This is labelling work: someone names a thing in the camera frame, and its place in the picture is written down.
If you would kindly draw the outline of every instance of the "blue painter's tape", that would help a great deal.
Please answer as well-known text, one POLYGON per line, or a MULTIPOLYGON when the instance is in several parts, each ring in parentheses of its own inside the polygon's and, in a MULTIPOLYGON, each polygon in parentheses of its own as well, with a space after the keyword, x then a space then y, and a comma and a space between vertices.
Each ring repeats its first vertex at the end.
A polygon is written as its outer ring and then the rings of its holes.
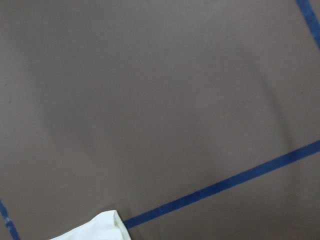
POLYGON ((296 0, 310 32, 320 49, 320 24, 309 0, 296 0))
POLYGON ((320 152, 320 140, 124 221, 127 229, 320 152))
POLYGON ((13 240, 20 240, 15 224, 9 217, 8 211, 5 205, 2 203, 1 199, 0 199, 0 213, 5 221, 5 226, 9 230, 13 240))

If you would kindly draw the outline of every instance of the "white fabric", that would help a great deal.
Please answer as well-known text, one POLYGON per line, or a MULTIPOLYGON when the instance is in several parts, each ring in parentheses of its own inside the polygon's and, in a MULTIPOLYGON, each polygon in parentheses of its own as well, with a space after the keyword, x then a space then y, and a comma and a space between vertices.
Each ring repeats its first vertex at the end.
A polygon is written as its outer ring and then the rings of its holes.
POLYGON ((116 210, 104 211, 91 221, 51 240, 131 240, 116 210))

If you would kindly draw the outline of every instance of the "gray floor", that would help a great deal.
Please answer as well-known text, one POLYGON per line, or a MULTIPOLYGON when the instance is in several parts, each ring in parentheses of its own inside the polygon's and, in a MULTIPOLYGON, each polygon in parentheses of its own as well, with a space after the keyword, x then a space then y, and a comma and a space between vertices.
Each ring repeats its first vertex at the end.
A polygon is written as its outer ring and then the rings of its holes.
MULTIPOLYGON (((294 0, 1 1, 0 51, 0 197, 22 240, 129 219, 320 139, 320 54, 294 0)), ((319 158, 131 237, 318 240, 319 158)))

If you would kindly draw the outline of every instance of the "gray surface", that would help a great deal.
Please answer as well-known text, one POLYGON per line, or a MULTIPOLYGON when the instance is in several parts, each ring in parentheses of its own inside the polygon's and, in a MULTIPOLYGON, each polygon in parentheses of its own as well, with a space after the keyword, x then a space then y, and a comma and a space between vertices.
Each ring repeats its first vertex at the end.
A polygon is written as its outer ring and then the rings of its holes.
MULTIPOLYGON (((23 240, 134 217, 320 139, 320 54, 293 0, 1 1, 0 29, 0 197, 23 240)), ((319 157, 132 239, 319 239, 319 157)))

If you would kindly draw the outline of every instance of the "tape line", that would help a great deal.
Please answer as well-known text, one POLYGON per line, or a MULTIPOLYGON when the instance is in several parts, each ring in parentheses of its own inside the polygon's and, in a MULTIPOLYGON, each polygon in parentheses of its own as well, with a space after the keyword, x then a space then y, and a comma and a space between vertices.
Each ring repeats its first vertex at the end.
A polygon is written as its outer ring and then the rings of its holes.
POLYGON ((8 211, 5 207, 5 205, 3 204, 3 202, 1 201, 1 199, 0 199, 0 212, 1 212, 1 215, 4 219, 5 226, 9 230, 13 240, 20 240, 20 237, 19 237, 19 234, 18 234, 17 229, 15 227, 15 224, 11 220, 11 218, 9 217, 8 211))
POLYGON ((183 208, 224 190, 320 152, 320 140, 124 221, 127 229, 183 208))
POLYGON ((312 9, 312 5, 309 0, 295 0, 299 6, 300 11, 304 17, 306 24, 308 25, 310 32, 320 49, 320 24, 315 12, 312 9))

